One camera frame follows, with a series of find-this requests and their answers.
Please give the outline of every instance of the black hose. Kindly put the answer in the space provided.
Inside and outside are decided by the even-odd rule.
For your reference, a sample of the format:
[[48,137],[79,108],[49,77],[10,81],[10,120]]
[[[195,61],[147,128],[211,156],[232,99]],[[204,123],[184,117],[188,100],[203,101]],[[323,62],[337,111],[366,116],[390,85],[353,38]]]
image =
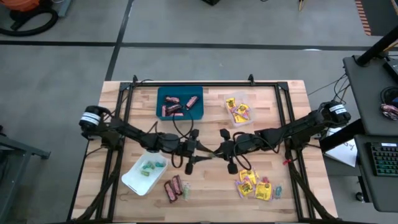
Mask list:
[[25,19],[27,22],[31,18],[43,14],[43,13],[50,13],[51,14],[51,19],[41,27],[31,29],[31,30],[25,30],[25,31],[13,31],[13,30],[6,30],[0,28],[0,34],[4,35],[9,35],[13,37],[27,37],[27,36],[32,36],[36,34],[41,34],[49,29],[51,29],[58,21],[58,13],[53,10],[53,9],[37,9],[34,13],[28,15]]

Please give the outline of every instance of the orange vacuum hose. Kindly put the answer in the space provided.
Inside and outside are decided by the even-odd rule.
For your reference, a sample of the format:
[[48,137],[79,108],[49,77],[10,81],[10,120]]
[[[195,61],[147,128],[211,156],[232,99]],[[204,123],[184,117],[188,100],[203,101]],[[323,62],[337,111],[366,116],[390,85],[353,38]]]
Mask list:
[[21,12],[30,11],[39,6],[40,0],[0,0],[7,8]]

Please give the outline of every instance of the black floor stripe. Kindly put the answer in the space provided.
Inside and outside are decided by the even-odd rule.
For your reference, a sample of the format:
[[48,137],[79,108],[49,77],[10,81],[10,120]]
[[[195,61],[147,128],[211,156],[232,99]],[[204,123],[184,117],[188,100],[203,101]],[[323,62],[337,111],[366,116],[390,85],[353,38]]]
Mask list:
[[183,48],[183,49],[249,49],[249,50],[339,50],[366,51],[371,46],[327,46],[327,45],[267,45],[267,44],[194,44],[194,43],[122,43],[121,47]]
[[63,41],[0,40],[0,45],[114,47],[114,46],[116,46],[116,43],[115,42],[63,42]]
[[124,12],[123,21],[122,21],[122,24],[120,26],[118,39],[116,41],[116,46],[113,49],[111,61],[110,61],[109,66],[108,66],[108,71],[106,71],[105,81],[111,81],[112,80],[113,71],[114,71],[114,68],[115,68],[115,65],[116,65],[116,61],[118,60],[121,43],[123,41],[124,33],[126,32],[127,23],[129,22],[129,17],[130,17],[130,12],[131,12],[132,2],[133,1],[134,0],[129,0],[129,2],[127,3],[127,8],[126,8],[126,11]]

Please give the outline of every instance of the white label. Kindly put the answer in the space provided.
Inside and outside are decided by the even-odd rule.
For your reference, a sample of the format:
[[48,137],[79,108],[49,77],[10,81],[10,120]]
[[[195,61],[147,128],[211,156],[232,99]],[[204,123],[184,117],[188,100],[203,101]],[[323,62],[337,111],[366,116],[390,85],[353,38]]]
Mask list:
[[347,112],[347,111],[345,109],[340,109],[340,110],[336,110],[335,111],[336,114],[341,114],[341,113],[344,113],[344,112]]
[[381,143],[381,146],[397,147],[395,143]]
[[100,123],[99,121],[97,121],[97,120],[95,120],[93,118],[86,117],[86,116],[81,117],[80,121],[88,121],[88,122],[91,122],[91,123],[93,123],[95,125],[98,125]]
[[342,109],[342,108],[345,108],[345,107],[343,105],[336,105],[336,106],[332,106],[331,108],[329,108],[329,110],[330,110],[330,112],[333,112],[335,110]]
[[93,113],[89,113],[89,112],[84,112],[83,113],[83,117],[84,116],[89,117],[89,118],[94,118],[94,119],[96,119],[98,121],[101,119],[101,117],[98,116],[97,114],[93,114]]

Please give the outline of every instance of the white paper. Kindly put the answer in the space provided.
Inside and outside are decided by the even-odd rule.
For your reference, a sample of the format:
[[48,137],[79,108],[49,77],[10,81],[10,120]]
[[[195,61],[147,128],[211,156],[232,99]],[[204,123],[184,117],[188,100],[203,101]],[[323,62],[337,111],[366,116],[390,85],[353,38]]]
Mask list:
[[[341,128],[330,128],[326,135],[331,136],[339,130],[341,130]],[[325,153],[325,155],[327,155],[328,157],[347,164],[351,167],[355,167],[356,154],[357,148],[354,139],[349,140],[348,142],[345,142],[344,144],[341,144],[334,149],[330,149]]]

